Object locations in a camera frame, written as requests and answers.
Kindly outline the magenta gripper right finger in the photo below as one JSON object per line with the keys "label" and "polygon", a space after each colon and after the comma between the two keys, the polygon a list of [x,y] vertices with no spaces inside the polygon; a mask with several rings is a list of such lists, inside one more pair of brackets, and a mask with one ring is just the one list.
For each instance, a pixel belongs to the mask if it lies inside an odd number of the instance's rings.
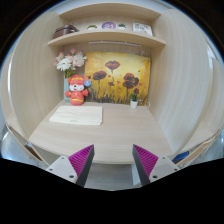
{"label": "magenta gripper right finger", "polygon": [[180,170],[168,157],[158,157],[137,145],[133,145],[132,155],[142,186]]}

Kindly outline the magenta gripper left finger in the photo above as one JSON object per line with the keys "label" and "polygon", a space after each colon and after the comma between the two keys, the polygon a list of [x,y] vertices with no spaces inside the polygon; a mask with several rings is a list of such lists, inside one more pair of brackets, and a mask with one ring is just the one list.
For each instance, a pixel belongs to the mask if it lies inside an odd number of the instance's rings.
{"label": "magenta gripper left finger", "polygon": [[94,154],[94,146],[87,146],[69,157],[60,156],[47,168],[47,171],[84,187]]}

